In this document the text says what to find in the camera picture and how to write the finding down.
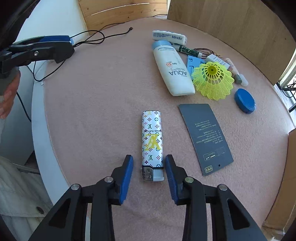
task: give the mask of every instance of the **yellow shuttlecock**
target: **yellow shuttlecock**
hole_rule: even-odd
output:
[[[218,62],[209,61],[194,68],[192,77],[196,90],[209,99],[225,99],[233,88],[234,79],[231,77],[231,72]]]

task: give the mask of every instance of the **hand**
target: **hand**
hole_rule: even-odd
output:
[[[0,119],[5,119],[11,111],[13,101],[17,94],[17,89],[20,84],[20,71],[13,79],[13,81],[7,86],[4,92],[4,102],[0,103]]]

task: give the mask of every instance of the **triangular cutout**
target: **triangular cutout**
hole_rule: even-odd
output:
[[[239,210],[239,208],[235,205],[235,203],[231,199],[228,199],[227,203],[230,211],[233,229],[239,230],[250,227],[250,223]]]
[[[59,210],[54,214],[48,225],[63,229],[66,226],[66,218],[68,215],[71,199],[68,198]]]

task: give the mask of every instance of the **white wall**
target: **white wall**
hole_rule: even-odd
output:
[[[87,28],[78,0],[41,0],[25,21],[16,41],[45,35],[73,36],[85,30]],[[81,34],[75,41],[86,36],[88,34]],[[37,62],[35,72],[42,64],[43,61]],[[20,67],[20,70],[22,76],[18,93],[31,116],[34,80],[27,67]],[[33,150],[31,123],[16,97],[1,136],[0,155],[12,162],[24,164]]]

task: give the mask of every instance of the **blue cap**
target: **blue cap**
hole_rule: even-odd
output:
[[[168,45],[168,46],[172,46],[171,43],[169,41],[166,41],[166,40],[158,40],[158,41],[155,41],[153,44],[152,44],[152,49],[154,50],[155,48],[159,47],[159,46],[162,46],[162,45]]]
[[[235,92],[234,99],[239,108],[247,114],[252,113],[256,109],[253,97],[244,89],[238,89]]]

